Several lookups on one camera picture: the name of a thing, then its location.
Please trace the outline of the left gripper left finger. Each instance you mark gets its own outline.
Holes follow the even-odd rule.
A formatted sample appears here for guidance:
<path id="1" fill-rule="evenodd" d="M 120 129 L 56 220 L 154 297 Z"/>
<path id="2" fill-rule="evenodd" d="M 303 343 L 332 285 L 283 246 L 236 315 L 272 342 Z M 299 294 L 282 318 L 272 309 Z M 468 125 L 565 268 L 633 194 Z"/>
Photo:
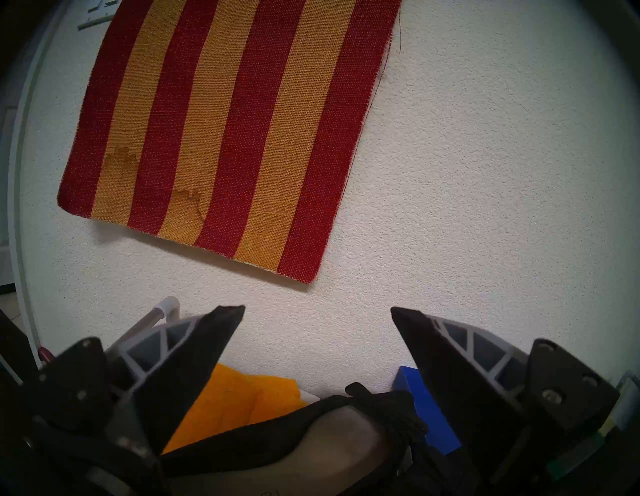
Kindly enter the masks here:
<path id="1" fill-rule="evenodd" d="M 27 404 L 48 426 L 159 455 L 209 381 L 246 307 L 159 324 L 103 350 L 77 341 L 27 380 Z"/>

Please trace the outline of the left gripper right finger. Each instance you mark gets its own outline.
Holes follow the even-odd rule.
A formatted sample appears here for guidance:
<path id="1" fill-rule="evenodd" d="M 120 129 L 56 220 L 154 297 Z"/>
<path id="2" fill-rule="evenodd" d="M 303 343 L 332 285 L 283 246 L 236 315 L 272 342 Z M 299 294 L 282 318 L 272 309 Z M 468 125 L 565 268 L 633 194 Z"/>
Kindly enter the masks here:
<path id="1" fill-rule="evenodd" d="M 561 345 L 529 352 L 488 330 L 393 306 L 392 321 L 485 488 L 547 488 L 619 391 Z"/>

